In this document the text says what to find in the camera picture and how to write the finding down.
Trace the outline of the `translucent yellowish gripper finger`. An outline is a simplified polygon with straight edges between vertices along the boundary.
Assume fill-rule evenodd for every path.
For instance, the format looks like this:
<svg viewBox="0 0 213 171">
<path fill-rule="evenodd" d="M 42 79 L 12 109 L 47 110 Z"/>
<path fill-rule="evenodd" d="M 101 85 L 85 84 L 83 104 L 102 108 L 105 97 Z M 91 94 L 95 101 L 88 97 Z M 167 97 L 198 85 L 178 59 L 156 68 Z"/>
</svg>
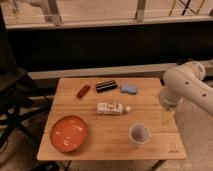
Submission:
<svg viewBox="0 0 213 171">
<path fill-rule="evenodd" d="M 163 125 L 168 125 L 170 123 L 171 113 L 168 110 L 161 111 L 161 123 Z"/>
</svg>

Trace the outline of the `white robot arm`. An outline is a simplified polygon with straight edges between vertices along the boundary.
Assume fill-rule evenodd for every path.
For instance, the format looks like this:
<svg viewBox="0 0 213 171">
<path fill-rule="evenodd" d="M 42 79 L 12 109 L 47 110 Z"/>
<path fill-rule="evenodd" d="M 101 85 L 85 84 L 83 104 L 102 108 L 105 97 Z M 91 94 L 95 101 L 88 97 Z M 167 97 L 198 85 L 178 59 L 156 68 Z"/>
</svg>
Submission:
<svg viewBox="0 0 213 171">
<path fill-rule="evenodd" d="M 183 99 L 190 100 L 213 117 L 213 88 L 203 82 L 206 69 L 201 62 L 189 61 L 163 74 L 164 86 L 158 100 L 166 110 L 174 110 Z"/>
</svg>

